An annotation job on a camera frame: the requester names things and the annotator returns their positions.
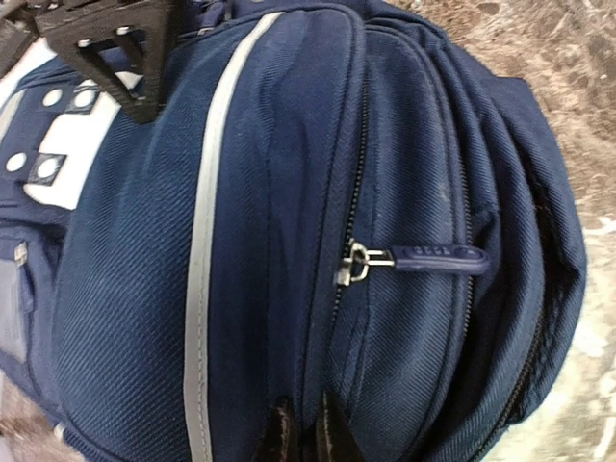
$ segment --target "seam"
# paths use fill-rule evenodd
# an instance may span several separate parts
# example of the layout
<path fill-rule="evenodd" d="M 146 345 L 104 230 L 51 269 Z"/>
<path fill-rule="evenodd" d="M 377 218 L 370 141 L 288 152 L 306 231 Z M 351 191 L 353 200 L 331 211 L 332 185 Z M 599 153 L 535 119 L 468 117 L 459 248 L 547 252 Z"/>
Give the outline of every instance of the seam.
<path fill-rule="evenodd" d="M 197 316 L 197 348 L 198 348 L 198 364 L 199 372 L 197 375 L 197 406 L 199 411 L 199 431 L 201 434 L 201 450 L 203 459 L 205 460 L 205 424 L 203 422 L 203 285 L 205 284 L 205 271 L 201 272 L 201 287 L 199 288 L 199 314 Z"/>
<path fill-rule="evenodd" d="M 370 308 L 368 308 L 368 304 L 370 302 L 370 300 L 368 299 L 368 297 L 366 295 L 362 296 L 362 298 L 365 299 L 365 303 L 366 303 L 366 310 L 369 310 Z M 358 309 L 358 312 L 355 316 L 355 321 L 353 323 L 353 328 L 351 329 L 350 332 L 350 336 L 348 339 L 348 343 L 346 344 L 346 348 L 345 348 L 345 363 L 343 364 L 343 372 L 341 373 L 340 376 L 340 380 L 338 380 L 338 393 L 341 396 L 343 393 L 343 388 L 345 387 L 345 383 L 347 383 L 348 380 L 348 376 L 349 374 L 347 373 L 347 366 L 348 366 L 348 362 L 350 361 L 350 351 L 351 351 L 351 345 L 353 343 L 353 339 L 355 338 L 355 333 L 357 332 L 357 330 L 360 328 L 359 327 L 359 320 L 361 319 L 361 310 L 362 308 L 360 307 Z M 362 337 L 366 335 L 366 331 L 368 330 L 368 325 L 366 324 L 366 326 L 363 329 L 363 334 Z M 355 377 L 357 375 L 357 368 L 358 365 L 355 366 L 355 372 L 353 374 L 353 382 L 355 381 Z"/>
<path fill-rule="evenodd" d="M 266 175 L 268 185 L 268 210 L 266 219 L 266 235 L 268 236 L 268 243 L 266 248 L 266 347 L 265 347 L 265 370 L 266 370 L 266 401 L 270 399 L 270 307 L 271 307 L 271 286 L 270 286 L 270 273 L 271 273 L 271 164 L 270 164 L 270 150 L 272 136 L 269 137 L 268 149 L 266 150 Z"/>

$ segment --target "stone surface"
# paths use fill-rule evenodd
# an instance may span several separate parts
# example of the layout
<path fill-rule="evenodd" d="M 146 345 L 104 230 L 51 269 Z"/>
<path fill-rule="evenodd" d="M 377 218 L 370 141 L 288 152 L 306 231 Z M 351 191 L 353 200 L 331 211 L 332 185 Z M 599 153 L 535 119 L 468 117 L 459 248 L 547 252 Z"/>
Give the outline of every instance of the stone surface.
<path fill-rule="evenodd" d="M 574 345 L 552 393 L 486 460 L 616 462 L 616 2 L 395 0 L 493 71 L 527 79 L 563 149 L 590 256 Z M 5 389 L 16 461 L 78 461 L 40 412 Z"/>

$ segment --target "white patch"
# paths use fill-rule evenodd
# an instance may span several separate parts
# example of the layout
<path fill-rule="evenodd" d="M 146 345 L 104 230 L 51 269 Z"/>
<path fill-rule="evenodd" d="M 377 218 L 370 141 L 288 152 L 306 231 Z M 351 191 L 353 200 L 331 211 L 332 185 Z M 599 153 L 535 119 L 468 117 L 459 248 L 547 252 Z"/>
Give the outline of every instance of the white patch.
<path fill-rule="evenodd" d="M 598 399 L 593 399 L 588 403 L 588 415 L 593 417 L 599 417 L 603 414 L 603 405 Z"/>
<path fill-rule="evenodd" d="M 95 97 L 96 93 L 94 92 L 94 90 L 80 91 L 77 96 L 75 96 L 73 103 L 77 108 L 85 108 L 89 106 L 92 101 L 94 101 Z"/>
<path fill-rule="evenodd" d="M 10 173 L 14 173 L 18 170 L 21 170 L 23 166 L 26 165 L 27 160 L 28 156 L 26 156 L 25 152 L 18 152 L 17 154 L 13 154 L 7 161 L 7 171 Z"/>
<path fill-rule="evenodd" d="M 565 408 L 568 401 L 569 397 L 567 394 L 562 392 L 551 392 L 546 397 L 544 405 L 546 409 L 550 410 L 551 415 L 557 415 Z"/>
<path fill-rule="evenodd" d="M 54 436 L 56 437 L 56 440 L 58 440 L 60 443 L 64 442 L 64 431 L 66 430 L 66 427 L 64 426 L 63 423 L 58 423 L 56 426 L 54 426 Z"/>
<path fill-rule="evenodd" d="M 45 94 L 45 97 L 42 98 L 42 105 L 45 107 L 53 106 L 54 104 L 58 104 L 58 102 L 62 99 L 62 90 L 55 89 L 49 91 Z"/>
<path fill-rule="evenodd" d="M 586 322 L 582 322 L 574 336 L 574 348 L 591 358 L 601 358 L 605 354 L 607 340 L 601 338 Z"/>
<path fill-rule="evenodd" d="M 605 419 L 605 425 L 603 427 L 603 435 L 599 444 L 595 447 L 593 452 L 593 458 L 595 460 L 605 460 L 607 456 L 607 450 L 609 449 L 612 439 L 614 438 L 614 431 L 616 430 L 616 417 L 608 417 Z"/>
<path fill-rule="evenodd" d="M 49 178 L 58 170 L 58 159 L 47 159 L 37 168 L 38 178 Z"/>
<path fill-rule="evenodd" d="M 131 72 L 119 72 L 117 76 L 129 89 L 141 79 L 141 76 Z M 83 85 L 93 85 L 93 81 L 88 80 Z M 52 185 L 26 184 L 24 191 L 41 204 L 74 210 L 100 145 L 119 110 L 120 105 L 108 93 L 101 93 L 90 114 L 58 116 L 40 144 L 38 152 L 65 155 L 62 168 Z"/>
<path fill-rule="evenodd" d="M 599 217 L 602 227 L 598 229 L 584 229 L 586 236 L 607 236 L 616 233 L 616 220 L 610 217 Z"/>
<path fill-rule="evenodd" d="M 616 389 L 616 371 L 605 373 L 599 380 L 599 394 L 603 398 L 609 398 Z"/>
<path fill-rule="evenodd" d="M 19 109 L 19 105 L 21 104 L 24 94 L 25 90 L 14 94 L 11 99 L 9 99 L 7 104 L 0 110 L 0 144 L 9 131 L 9 127 L 11 126 L 13 118 Z"/>
<path fill-rule="evenodd" d="M 579 446 L 581 443 L 581 438 L 579 436 L 573 436 L 567 440 L 567 445 L 569 446 Z"/>

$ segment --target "zipper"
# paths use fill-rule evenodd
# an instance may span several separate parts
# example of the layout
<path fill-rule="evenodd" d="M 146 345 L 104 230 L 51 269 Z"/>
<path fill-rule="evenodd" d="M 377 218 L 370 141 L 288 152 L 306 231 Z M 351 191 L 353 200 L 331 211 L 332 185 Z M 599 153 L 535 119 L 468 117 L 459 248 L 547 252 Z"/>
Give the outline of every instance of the zipper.
<path fill-rule="evenodd" d="M 473 245 L 473 223 L 471 218 L 471 199 L 469 199 L 469 181 L 466 175 L 466 169 L 464 168 L 464 159 L 462 154 L 460 156 L 460 182 L 462 184 L 462 200 L 464 201 L 464 231 L 466 234 L 466 242 L 469 245 Z M 466 340 L 466 336 L 469 333 L 469 326 L 471 325 L 471 311 L 473 310 L 473 297 L 475 292 L 475 279 L 471 276 L 467 279 L 466 283 L 466 310 L 464 313 L 464 331 L 463 341 Z"/>
<path fill-rule="evenodd" d="M 349 254 L 343 258 L 338 271 L 338 284 L 348 287 L 361 282 L 375 267 L 404 272 L 478 276 L 490 267 L 490 257 L 484 250 L 471 245 L 413 245 L 370 250 L 351 241 Z"/>
<path fill-rule="evenodd" d="M 507 401 L 502 414 L 500 414 L 499 420 L 497 424 L 494 426 L 493 430 L 490 432 L 485 441 L 481 444 L 481 446 L 475 452 L 475 455 L 471 458 L 470 462 L 480 462 L 488 450 L 492 448 L 492 446 L 497 442 L 497 440 L 501 436 L 501 430 L 505 428 L 507 422 L 511 418 L 513 411 L 518 404 L 518 398 L 520 395 L 526 390 L 526 385 L 528 380 L 530 379 L 530 374 L 533 370 L 533 365 L 535 363 L 535 358 L 537 356 L 537 352 L 539 351 L 539 346 L 541 345 L 542 333 L 545 326 L 545 314 L 542 310 L 539 320 L 537 320 L 537 326 L 535 327 L 535 331 L 532 335 L 532 344 L 530 345 L 530 352 L 526 357 L 524 365 L 522 366 L 522 372 L 518 377 L 518 381 L 516 382 L 515 387 L 513 388 L 513 392 Z"/>
<path fill-rule="evenodd" d="M 359 156 L 357 159 L 357 169 L 355 170 L 355 182 L 353 183 L 353 194 L 350 201 L 350 209 L 346 218 L 345 228 L 345 252 L 344 255 L 349 254 L 353 242 L 353 227 L 355 224 L 355 215 L 357 214 L 357 204 L 359 203 L 359 193 L 362 189 L 362 180 L 364 178 L 364 168 L 366 167 L 366 152 L 368 151 L 368 78 L 364 77 L 364 88 L 362 96 L 362 121 L 361 121 L 361 134 L 359 142 Z M 340 311 L 340 304 L 343 298 L 343 292 L 345 286 L 338 284 L 336 286 L 336 297 L 334 299 L 334 308 L 332 310 L 331 325 L 336 323 L 338 318 L 338 312 Z"/>

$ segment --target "zipper pull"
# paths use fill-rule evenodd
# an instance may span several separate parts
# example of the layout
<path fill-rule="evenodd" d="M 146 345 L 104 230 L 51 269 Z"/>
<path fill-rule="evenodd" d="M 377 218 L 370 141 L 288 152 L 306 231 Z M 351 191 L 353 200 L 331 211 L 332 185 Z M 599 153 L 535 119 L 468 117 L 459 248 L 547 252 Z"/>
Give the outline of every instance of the zipper pull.
<path fill-rule="evenodd" d="M 337 282 L 348 287 L 363 281 L 371 267 L 479 276 L 490 267 L 490 256 L 470 245 L 413 245 L 371 250 L 352 240 L 349 255 L 343 259 L 338 271 Z"/>
<path fill-rule="evenodd" d="M 28 245 L 21 243 L 18 245 L 14 252 L 13 257 L 18 267 L 23 267 L 28 261 Z"/>

